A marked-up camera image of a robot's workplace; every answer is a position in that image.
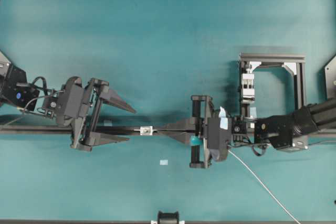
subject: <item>black cable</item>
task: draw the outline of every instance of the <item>black cable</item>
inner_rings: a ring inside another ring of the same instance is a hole
[[[232,148],[241,148],[241,147],[254,147],[254,146],[267,146],[267,144],[261,144],[261,143],[259,143],[259,144],[242,144],[242,145],[239,145],[239,146],[235,146],[235,145],[228,145],[228,146],[230,146],[230,147],[232,147]]]
[[[20,117],[18,117],[18,118],[16,118],[16,119],[13,119],[13,120],[11,120],[11,121],[5,123],[5,124],[0,125],[0,131],[2,131],[2,129],[3,129],[5,126],[10,125],[10,124],[12,124],[12,123],[14,123],[14,122],[16,122],[16,121],[22,119],[23,117],[24,117],[24,115],[22,115],[22,116],[20,116]]]
[[[52,94],[50,94],[50,95],[44,95],[44,96],[42,96],[42,97],[35,97],[35,98],[31,99],[31,100],[26,104],[26,106],[21,110],[21,113],[24,115],[24,114],[26,113],[26,110],[27,110],[28,106],[29,106],[32,102],[34,102],[34,101],[36,101],[36,100],[38,100],[38,99],[41,99],[41,98],[53,97],[55,94],[58,94],[58,93],[61,93],[61,92],[63,92],[63,90],[56,91],[55,93],[52,93]]]
[[[36,77],[36,78],[33,80],[32,85],[35,86],[35,83],[36,83],[38,80],[42,80],[42,85],[43,85],[43,92],[44,92],[44,95],[48,95],[47,80],[46,80],[46,78],[44,78],[43,76],[38,76],[38,77]]]

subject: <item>bracket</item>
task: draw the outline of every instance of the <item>bracket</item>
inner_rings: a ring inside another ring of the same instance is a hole
[[[247,83],[245,77],[247,74],[252,74],[258,68],[283,67],[293,77],[294,94],[295,94],[295,109],[299,109],[306,105],[306,81],[305,75],[305,56],[304,55],[289,55],[289,54],[240,54],[239,61],[239,79],[240,85],[240,114],[246,118],[250,117],[250,105],[254,102],[254,83],[250,89],[250,97],[245,96],[245,87],[243,83]]]

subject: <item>metal frame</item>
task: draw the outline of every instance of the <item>metal frame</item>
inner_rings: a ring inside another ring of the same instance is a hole
[[[305,56],[289,54],[240,54],[239,62],[239,83],[242,83],[244,73],[252,73],[255,69],[283,67],[293,77],[295,109],[306,105],[306,80],[305,80]],[[240,92],[240,114],[247,118],[250,117],[250,104],[243,103],[242,89]]]
[[[295,224],[293,221],[185,221],[185,224]],[[302,224],[336,224],[336,221],[301,221]],[[151,224],[151,221],[0,220],[0,224]]]

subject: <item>small white piece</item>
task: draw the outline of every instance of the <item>small white piece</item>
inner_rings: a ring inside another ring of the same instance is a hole
[[[160,160],[160,165],[168,165],[168,160],[167,159]]]
[[[140,127],[140,136],[152,136],[152,135],[153,135],[153,126]]]
[[[218,115],[218,117],[220,118],[220,125],[219,125],[219,127],[221,128],[221,129],[225,129],[225,130],[227,130],[228,129],[228,119],[227,119],[227,117],[226,117],[226,111],[225,111],[225,109],[223,108],[223,107],[221,107],[221,111],[219,112],[219,115]]]

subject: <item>small white object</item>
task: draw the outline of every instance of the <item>small white object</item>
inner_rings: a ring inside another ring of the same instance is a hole
[[[254,80],[254,73],[243,73],[242,76],[245,80]]]
[[[255,95],[254,89],[243,89],[243,96],[244,97],[253,97]]]
[[[153,126],[140,127],[140,136],[152,136],[152,135],[153,135]]]
[[[167,159],[160,160],[160,165],[168,165],[168,160]]]
[[[218,115],[218,117],[220,118],[220,125],[219,125],[219,127],[221,128],[221,129],[225,129],[225,130],[227,130],[228,129],[228,119],[227,119],[227,117],[226,117],[226,112],[225,112],[225,109],[223,108],[223,107],[221,107],[221,111],[219,112],[219,115]]]
[[[104,126],[112,127],[112,121],[111,120],[104,120]]]

